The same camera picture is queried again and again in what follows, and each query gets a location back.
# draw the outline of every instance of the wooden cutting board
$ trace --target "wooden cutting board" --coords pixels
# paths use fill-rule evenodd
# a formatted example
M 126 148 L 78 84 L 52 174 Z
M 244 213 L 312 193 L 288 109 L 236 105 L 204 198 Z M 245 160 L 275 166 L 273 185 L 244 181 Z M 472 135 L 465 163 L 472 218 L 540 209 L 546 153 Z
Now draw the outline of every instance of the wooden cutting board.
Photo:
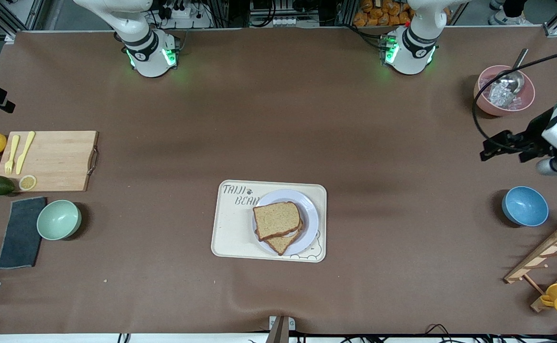
M 96 150 L 96 131 L 35 131 L 35 138 L 27 158 L 22 165 L 22 172 L 16 175 L 16 162 L 24 150 L 29 131 L 10 132 L 6 150 L 0 162 L 0 176 L 13 180 L 22 192 L 18 182 L 23 176 L 33 175 L 37 185 L 27 192 L 82 192 L 86 191 L 91 163 L 98 158 Z M 15 135 L 20 136 L 18 149 L 14 158 L 11 175 L 6 175 L 5 165 L 10 158 L 11 142 Z

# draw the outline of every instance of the towel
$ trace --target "towel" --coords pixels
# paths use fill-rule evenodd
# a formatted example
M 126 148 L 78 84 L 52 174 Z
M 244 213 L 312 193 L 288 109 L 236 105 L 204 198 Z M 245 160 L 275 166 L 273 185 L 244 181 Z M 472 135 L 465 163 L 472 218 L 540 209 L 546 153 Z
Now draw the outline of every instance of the towel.
M 40 249 L 37 217 L 46 207 L 46 198 L 28 198 L 11 202 L 10 220 L 1 244 L 0 269 L 33 267 Z

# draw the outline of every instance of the plastic fork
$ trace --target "plastic fork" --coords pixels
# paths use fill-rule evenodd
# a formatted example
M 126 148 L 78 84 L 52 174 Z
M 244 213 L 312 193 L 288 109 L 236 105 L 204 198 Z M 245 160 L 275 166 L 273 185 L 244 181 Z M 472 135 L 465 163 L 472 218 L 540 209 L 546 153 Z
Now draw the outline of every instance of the plastic fork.
M 16 149 L 18 148 L 18 142 L 20 142 L 20 136 L 15 135 L 12 137 L 12 146 L 10 149 L 10 158 L 6 162 L 6 175 L 11 174 L 11 169 L 14 167 L 14 156 L 16 156 Z

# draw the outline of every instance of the toast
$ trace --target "toast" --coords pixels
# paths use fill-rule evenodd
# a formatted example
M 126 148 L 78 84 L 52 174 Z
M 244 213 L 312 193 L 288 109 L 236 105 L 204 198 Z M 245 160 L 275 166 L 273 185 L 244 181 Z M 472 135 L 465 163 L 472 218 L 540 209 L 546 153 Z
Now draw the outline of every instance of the toast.
M 270 245 L 270 248 L 272 248 L 272 250 L 274 250 L 275 252 L 278 252 L 279 256 L 283 256 L 283 254 L 285 253 L 285 251 L 287 251 L 287 248 L 296 241 L 296 239 L 300 236 L 300 233 L 302 233 L 302 229 L 303 229 L 304 224 L 302 223 L 302 220 L 300 220 L 300 225 L 298 226 L 298 230 L 296 230 L 296 234 L 294 234 L 291 237 L 274 237 L 274 238 L 269 238 L 266 239 L 266 243 L 268 243 L 268 245 Z
M 283 237 L 300 227 L 300 211 L 293 202 L 277 202 L 253 208 L 255 233 L 259 241 Z

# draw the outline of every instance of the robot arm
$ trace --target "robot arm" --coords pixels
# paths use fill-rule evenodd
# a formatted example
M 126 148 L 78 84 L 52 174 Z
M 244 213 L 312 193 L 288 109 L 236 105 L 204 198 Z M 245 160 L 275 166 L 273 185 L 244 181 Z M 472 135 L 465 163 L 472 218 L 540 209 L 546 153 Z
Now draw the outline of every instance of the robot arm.
M 495 144 L 511 146 L 519 150 L 506 150 Z M 513 134 L 503 131 L 484 141 L 484 150 L 479 154 L 482 161 L 501 154 L 518 153 L 520 162 L 549 156 L 537 163 L 537 171 L 544 175 L 557 175 L 557 104 L 532 119 L 526 130 Z
M 444 30 L 448 18 L 444 8 L 464 4 L 470 0 L 408 0 L 416 15 L 409 27 L 400 26 L 388 33 L 395 43 L 389 46 L 385 63 L 395 70 L 407 74 L 418 74 L 431 62 L 435 44 Z
M 126 45 L 130 63 L 143 76 L 161 76 L 177 65 L 176 39 L 152 30 L 143 15 L 151 0 L 74 0 L 109 24 Z

